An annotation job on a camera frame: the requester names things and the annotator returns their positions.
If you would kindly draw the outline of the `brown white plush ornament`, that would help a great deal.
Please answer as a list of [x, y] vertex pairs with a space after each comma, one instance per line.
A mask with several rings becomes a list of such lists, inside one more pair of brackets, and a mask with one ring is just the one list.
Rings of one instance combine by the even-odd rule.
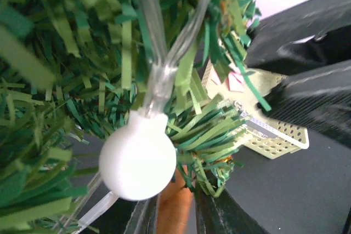
[[161, 192], [156, 233], [185, 233], [192, 201], [193, 194], [185, 187], [181, 173], [176, 170], [175, 182], [170, 182]]

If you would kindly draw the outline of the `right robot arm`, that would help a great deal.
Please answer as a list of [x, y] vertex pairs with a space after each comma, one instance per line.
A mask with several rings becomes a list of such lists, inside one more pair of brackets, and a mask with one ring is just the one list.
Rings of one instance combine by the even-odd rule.
[[285, 75], [262, 114], [350, 146], [350, 0], [308, 0], [264, 19], [245, 61]]

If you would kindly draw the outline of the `pink star ornament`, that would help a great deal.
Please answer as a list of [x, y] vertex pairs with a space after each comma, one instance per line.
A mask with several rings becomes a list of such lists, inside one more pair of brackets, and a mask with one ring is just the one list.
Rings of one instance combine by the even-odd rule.
[[237, 72], [230, 72], [224, 81], [221, 81], [214, 71], [211, 76], [211, 80], [216, 84], [223, 84], [226, 89], [230, 92], [244, 92], [244, 78]]

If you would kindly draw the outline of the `green plastic basket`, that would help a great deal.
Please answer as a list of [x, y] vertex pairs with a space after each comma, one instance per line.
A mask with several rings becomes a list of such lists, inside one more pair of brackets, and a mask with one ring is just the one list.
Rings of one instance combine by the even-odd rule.
[[215, 71], [210, 62], [207, 63], [202, 78], [202, 85], [212, 99], [221, 95], [230, 100], [242, 112], [242, 117], [250, 119], [235, 131], [245, 130], [251, 134], [250, 140], [245, 143], [249, 149], [258, 152], [268, 159], [276, 159], [287, 153], [306, 150], [309, 147], [308, 130], [304, 127], [269, 119], [257, 108], [258, 99], [244, 82], [244, 92], [230, 92], [223, 84], [216, 85], [212, 80]]

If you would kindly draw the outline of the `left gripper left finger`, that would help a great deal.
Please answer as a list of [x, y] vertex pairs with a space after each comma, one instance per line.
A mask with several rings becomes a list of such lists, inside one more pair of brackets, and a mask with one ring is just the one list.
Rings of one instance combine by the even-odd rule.
[[123, 234], [156, 234], [159, 196], [138, 201]]

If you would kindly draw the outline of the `small green christmas tree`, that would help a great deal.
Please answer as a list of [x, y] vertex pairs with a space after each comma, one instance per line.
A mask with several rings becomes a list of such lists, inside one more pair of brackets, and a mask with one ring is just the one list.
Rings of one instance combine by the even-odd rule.
[[160, 202], [176, 170], [219, 197], [249, 117], [197, 70], [238, 70], [269, 109], [245, 65], [259, 14], [254, 0], [1, 0], [1, 233], [77, 233], [101, 183]]

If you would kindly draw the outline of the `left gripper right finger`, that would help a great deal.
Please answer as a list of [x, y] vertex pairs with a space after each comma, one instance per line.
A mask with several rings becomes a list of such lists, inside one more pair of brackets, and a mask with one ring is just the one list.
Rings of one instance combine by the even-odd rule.
[[227, 190], [219, 197], [206, 195], [200, 185], [195, 185], [197, 233], [268, 234], [254, 218], [249, 216]]

